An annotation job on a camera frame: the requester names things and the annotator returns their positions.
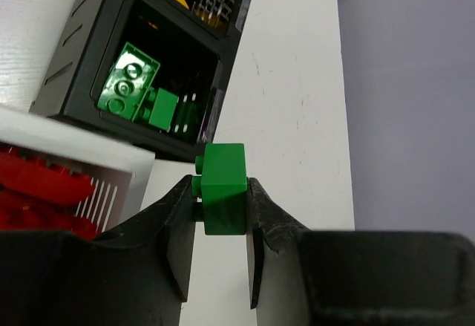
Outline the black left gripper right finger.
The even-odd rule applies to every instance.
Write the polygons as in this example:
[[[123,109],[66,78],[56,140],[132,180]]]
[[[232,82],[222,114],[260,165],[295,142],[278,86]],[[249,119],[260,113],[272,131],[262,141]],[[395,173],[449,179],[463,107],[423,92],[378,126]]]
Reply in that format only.
[[[310,229],[255,178],[246,213],[259,325],[474,323],[474,245],[462,235]]]

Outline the green 2x4 lego plate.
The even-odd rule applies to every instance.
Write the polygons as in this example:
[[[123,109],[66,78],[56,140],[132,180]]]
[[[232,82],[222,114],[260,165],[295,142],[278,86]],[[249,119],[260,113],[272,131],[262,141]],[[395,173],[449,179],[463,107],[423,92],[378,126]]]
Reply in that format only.
[[[157,60],[126,42],[110,69],[97,108],[135,121],[159,69]]]

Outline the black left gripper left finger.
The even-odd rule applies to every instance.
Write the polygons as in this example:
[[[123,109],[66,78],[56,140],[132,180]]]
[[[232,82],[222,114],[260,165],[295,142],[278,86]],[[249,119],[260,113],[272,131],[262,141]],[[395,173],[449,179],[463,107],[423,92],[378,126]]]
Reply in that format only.
[[[178,325],[194,244],[191,177],[87,241],[1,234],[3,325]]]

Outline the red 2x4 lego brick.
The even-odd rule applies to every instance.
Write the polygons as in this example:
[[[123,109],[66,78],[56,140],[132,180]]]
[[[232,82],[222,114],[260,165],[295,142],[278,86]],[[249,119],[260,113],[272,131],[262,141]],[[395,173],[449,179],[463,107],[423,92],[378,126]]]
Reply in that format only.
[[[86,240],[98,226],[76,214],[92,178],[16,146],[1,144],[1,230],[59,230]]]

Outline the green sloped lego brick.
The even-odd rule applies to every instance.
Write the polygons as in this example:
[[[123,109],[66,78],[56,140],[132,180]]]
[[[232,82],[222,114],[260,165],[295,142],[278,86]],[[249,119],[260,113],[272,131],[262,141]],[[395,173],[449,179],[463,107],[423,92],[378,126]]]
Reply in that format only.
[[[192,194],[201,199],[198,219],[205,234],[244,235],[248,189],[244,144],[209,143],[194,166]]]

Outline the green 2x2 lego brick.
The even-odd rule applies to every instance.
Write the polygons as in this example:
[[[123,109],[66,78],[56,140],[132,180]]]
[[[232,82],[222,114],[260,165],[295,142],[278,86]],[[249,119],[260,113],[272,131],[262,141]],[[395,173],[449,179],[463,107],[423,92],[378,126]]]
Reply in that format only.
[[[140,106],[138,120],[169,131],[179,97],[163,88],[152,88]]]

